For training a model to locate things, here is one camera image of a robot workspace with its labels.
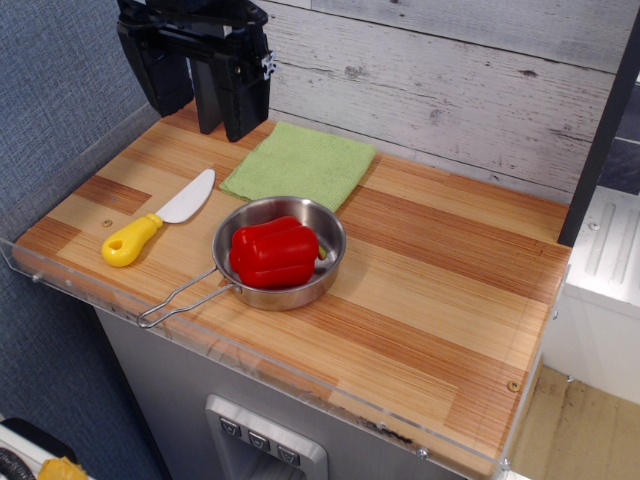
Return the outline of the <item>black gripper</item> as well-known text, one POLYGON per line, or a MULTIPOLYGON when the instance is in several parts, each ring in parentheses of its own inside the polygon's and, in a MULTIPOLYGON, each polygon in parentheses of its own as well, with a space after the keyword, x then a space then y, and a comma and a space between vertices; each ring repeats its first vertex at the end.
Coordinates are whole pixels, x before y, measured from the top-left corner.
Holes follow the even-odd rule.
POLYGON ((267 13, 251 1, 120 1, 118 36, 149 104, 172 115, 194 98, 185 58, 219 60, 226 136, 237 142, 269 114, 275 53, 267 13))

